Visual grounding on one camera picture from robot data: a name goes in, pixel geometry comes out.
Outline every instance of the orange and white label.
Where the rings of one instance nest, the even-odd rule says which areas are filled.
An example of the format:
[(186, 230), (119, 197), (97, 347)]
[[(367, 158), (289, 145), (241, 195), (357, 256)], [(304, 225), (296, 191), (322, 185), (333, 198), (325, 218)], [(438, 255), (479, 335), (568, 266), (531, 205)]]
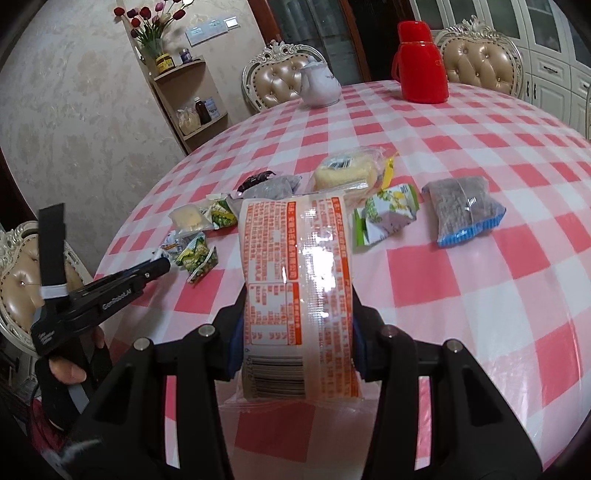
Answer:
[(358, 396), (344, 205), (322, 194), (244, 201), (246, 398)]

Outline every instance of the tulip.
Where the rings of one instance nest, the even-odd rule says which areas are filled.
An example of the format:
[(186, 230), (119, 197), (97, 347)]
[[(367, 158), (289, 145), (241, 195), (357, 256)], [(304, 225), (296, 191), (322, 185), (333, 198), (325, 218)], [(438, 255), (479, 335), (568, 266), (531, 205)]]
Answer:
[(149, 20), (152, 16), (152, 12), (148, 7), (142, 7), (142, 10), (139, 11), (139, 14), (144, 20)]

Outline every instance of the red thermos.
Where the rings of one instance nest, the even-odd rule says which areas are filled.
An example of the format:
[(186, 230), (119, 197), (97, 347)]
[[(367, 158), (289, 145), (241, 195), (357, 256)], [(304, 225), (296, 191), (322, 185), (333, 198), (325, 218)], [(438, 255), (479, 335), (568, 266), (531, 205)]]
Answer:
[(392, 63), (392, 78), (400, 82), (404, 99), (416, 103), (445, 102), (449, 97), (447, 73), (429, 26), (425, 22), (400, 22), (398, 36), (400, 47)]

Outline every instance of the thermos handle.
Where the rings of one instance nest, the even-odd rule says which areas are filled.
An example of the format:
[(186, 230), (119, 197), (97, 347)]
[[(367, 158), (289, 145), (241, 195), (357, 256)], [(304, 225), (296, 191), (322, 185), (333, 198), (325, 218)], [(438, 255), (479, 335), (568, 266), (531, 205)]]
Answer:
[(396, 52), (394, 55), (394, 60), (392, 61), (392, 78), (400, 83), (400, 77), (398, 76), (398, 56), (400, 55), (400, 50)]

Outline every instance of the red and white tablecloth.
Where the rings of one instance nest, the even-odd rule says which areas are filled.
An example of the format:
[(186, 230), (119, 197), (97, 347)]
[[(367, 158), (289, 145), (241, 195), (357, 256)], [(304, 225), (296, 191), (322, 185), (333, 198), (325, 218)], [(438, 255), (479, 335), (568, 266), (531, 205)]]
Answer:
[[(507, 208), (498, 229), (440, 249), (424, 202), (400, 236), (353, 256), (353, 284), (364, 304), (414, 338), (462, 340), (548, 464), (591, 408), (591, 149), (576, 131), (515, 98), (465, 85), (450, 85), (450, 94), (447, 103), (419, 105), (403, 101), (394, 82), (354, 85), (328, 108), (293, 101), (234, 125), (140, 202), (99, 275), (149, 258), (171, 229), (172, 209), (229, 192), (257, 171), (302, 174), (305, 185), (328, 154), (386, 145), (401, 154), (394, 183), (420, 189), (450, 176), (483, 175)], [(236, 229), (215, 232), (209, 243), (220, 262), (201, 283), (187, 285), (185, 272), (171, 271), (125, 310), (124, 320), (107, 322), (115, 355), (139, 336), (179, 339), (235, 301), (243, 285)], [(173, 382), (167, 398), (168, 460), (176, 464)], [(419, 465), (430, 447), (422, 398)], [(375, 415), (371, 408), (306, 403), (221, 412), (239, 480), (358, 479)]]

